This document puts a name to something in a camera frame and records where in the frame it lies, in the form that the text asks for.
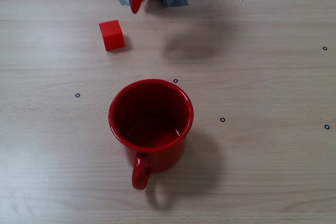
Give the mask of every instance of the mug rim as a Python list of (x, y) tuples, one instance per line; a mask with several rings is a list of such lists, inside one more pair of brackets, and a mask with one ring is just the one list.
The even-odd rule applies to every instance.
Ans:
[[(166, 87), (169, 87), (173, 90), (175, 90), (177, 93), (179, 93), (179, 95), (181, 95), (184, 99), (183, 101), (185, 102), (186, 107), (188, 108), (188, 121), (186, 124), (186, 127), (184, 128), (183, 132), (172, 142), (163, 145), (163, 146), (159, 146), (159, 147), (142, 147), (142, 146), (137, 146), (135, 144), (132, 144), (130, 142), (128, 142), (118, 131), (117, 131), (117, 127), (115, 125), (115, 122), (113, 120), (113, 110), (114, 107), (116, 106), (117, 102), (119, 101), (120, 97), (127, 91), (129, 91), (130, 89), (140, 85), (140, 84), (149, 84), (149, 83), (158, 83), (158, 84), (162, 84)], [(175, 145), (177, 145), (178, 143), (180, 143), (181, 141), (183, 141), (183, 139), (186, 137), (186, 135), (189, 133), (191, 126), (193, 124), (193, 120), (194, 120), (194, 109), (193, 109), (193, 105), (191, 103), (190, 98), (188, 97), (188, 95), (178, 86), (176, 86), (175, 84), (172, 84), (168, 81), (164, 81), (164, 80), (160, 80), (160, 79), (146, 79), (146, 80), (140, 80), (140, 81), (136, 81), (134, 83), (129, 84), (128, 86), (124, 87), (121, 91), (119, 91), (119, 93), (114, 97), (113, 101), (111, 102), (110, 105), (110, 109), (109, 109), (109, 124), (110, 124), (110, 129), (113, 133), (113, 135), (119, 140), (120, 143), (122, 143), (124, 146), (133, 149), (137, 152), (140, 153), (153, 153), (153, 152), (159, 152), (159, 151), (163, 151), (166, 149), (169, 149)]]

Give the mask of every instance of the table surface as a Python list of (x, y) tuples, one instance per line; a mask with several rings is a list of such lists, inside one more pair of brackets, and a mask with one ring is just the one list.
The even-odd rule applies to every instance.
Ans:
[[(336, 222), (336, 0), (188, 1), (0, 0), (1, 224)], [(195, 119), (136, 191), (107, 114), (150, 78)]]

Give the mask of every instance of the red cube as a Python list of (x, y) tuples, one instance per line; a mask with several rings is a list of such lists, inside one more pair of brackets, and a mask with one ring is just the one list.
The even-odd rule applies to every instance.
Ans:
[(117, 20), (99, 24), (106, 51), (124, 47), (124, 37)]

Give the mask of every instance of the wood grain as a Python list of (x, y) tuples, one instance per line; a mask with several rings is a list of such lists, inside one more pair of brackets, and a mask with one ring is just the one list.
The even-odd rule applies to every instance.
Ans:
[[(188, 1), (0, 0), (1, 224), (336, 222), (336, 1)], [(178, 79), (195, 121), (136, 191), (107, 112), (147, 78)]]

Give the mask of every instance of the red mug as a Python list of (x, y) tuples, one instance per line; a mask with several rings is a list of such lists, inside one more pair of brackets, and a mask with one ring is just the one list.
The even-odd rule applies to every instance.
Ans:
[(151, 173), (176, 164), (193, 119), (193, 105), (187, 94), (167, 81), (137, 81), (115, 96), (109, 124), (128, 161), (134, 164), (135, 189), (143, 190)]

